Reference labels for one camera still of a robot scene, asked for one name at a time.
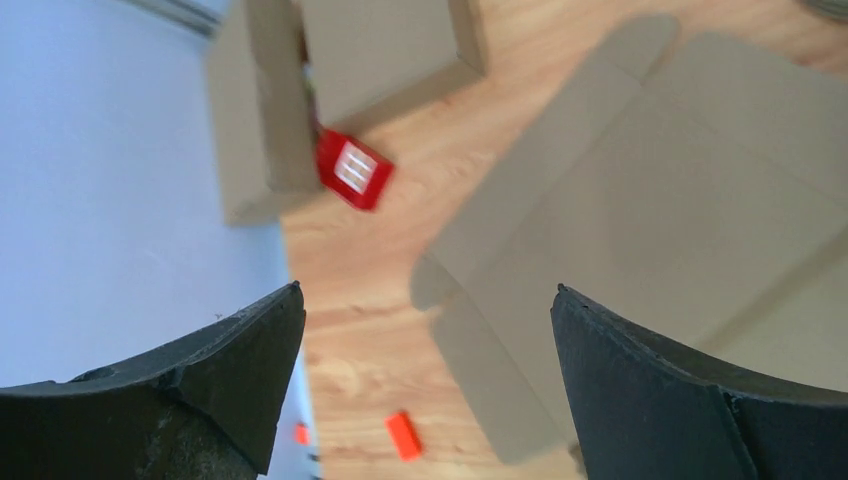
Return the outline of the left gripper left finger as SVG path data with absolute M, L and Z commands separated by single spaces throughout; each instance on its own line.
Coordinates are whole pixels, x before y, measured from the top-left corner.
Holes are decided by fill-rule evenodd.
M 298 282 L 70 381 L 1 391 L 5 479 L 254 479 L 305 328 Z

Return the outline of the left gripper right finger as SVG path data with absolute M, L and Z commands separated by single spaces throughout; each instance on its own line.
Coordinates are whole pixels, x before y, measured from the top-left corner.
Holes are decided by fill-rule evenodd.
M 725 362 L 560 286 L 559 365 L 591 479 L 843 479 L 847 396 Z

